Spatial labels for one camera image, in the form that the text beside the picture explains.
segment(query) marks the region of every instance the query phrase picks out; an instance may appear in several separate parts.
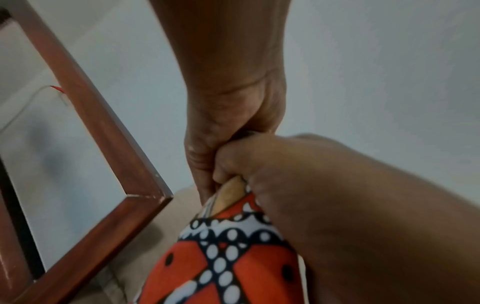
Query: hand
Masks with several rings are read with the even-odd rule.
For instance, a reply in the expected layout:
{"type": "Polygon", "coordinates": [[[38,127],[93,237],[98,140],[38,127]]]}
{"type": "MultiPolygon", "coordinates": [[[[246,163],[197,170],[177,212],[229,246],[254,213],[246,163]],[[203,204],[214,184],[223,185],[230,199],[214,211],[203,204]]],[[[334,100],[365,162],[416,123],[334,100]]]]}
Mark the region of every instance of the hand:
{"type": "Polygon", "coordinates": [[[289,0],[150,0],[188,91],[185,152],[202,203],[215,152],[240,129],[273,133],[285,112],[289,0]]]}
{"type": "Polygon", "coordinates": [[[221,147],[310,269],[310,302],[480,301],[480,212],[333,140],[258,134],[221,147]]]}

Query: black dot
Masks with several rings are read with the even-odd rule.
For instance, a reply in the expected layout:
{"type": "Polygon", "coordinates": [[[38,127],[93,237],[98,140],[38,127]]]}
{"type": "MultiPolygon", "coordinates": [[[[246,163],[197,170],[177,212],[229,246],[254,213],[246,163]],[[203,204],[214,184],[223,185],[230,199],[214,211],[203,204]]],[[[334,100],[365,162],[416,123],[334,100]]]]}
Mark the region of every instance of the black dot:
{"type": "Polygon", "coordinates": [[[283,265],[281,268],[281,275],[283,276],[284,280],[287,282],[294,281],[294,271],[290,265],[283,265]]]}
{"type": "Polygon", "coordinates": [[[165,266],[170,265],[174,261],[174,254],[170,253],[165,259],[165,266]]]}

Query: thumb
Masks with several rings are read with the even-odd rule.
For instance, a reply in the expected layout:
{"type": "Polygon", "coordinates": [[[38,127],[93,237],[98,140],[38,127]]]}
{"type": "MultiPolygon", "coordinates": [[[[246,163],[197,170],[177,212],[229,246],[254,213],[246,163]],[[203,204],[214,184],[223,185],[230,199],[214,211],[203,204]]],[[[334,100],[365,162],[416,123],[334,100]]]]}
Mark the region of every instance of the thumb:
{"type": "Polygon", "coordinates": [[[217,150],[213,180],[220,185],[237,175],[248,180],[264,166],[275,140],[275,135],[258,133],[226,143],[217,150]]]}

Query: wire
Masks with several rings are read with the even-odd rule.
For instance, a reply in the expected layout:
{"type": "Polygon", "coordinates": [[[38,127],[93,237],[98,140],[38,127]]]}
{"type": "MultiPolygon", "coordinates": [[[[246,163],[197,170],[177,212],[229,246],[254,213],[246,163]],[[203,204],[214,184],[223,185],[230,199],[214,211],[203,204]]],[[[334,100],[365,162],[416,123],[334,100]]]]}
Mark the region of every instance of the wire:
{"type": "Polygon", "coordinates": [[[23,114],[23,112],[25,112],[25,110],[34,102],[35,100],[35,97],[41,92],[43,91],[44,89],[46,88],[54,88],[56,89],[57,91],[60,91],[62,92],[63,94],[65,94],[65,91],[60,88],[60,87],[56,87],[56,86],[43,86],[43,87],[40,87],[38,88],[33,94],[32,96],[30,96],[30,99],[27,101],[27,103],[20,109],[20,111],[18,113],[15,114],[15,116],[10,119],[9,122],[7,122],[1,129],[0,129],[0,135],[10,126],[12,125],[12,123],[18,119],[18,117],[20,117],[20,115],[23,114]]]}

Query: wooden frame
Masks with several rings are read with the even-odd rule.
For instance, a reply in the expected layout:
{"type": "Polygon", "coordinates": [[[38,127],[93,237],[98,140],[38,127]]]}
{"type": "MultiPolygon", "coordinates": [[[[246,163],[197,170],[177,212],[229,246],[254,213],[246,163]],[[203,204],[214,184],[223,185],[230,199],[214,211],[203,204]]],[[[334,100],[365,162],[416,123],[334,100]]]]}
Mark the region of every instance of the wooden frame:
{"type": "Polygon", "coordinates": [[[172,193],[30,4],[13,0],[4,7],[52,70],[126,194],[115,210],[36,282],[31,279],[16,236],[12,237],[15,232],[0,200],[2,233],[9,234],[0,240],[0,292],[15,304],[66,302],[171,201],[172,193]]]}

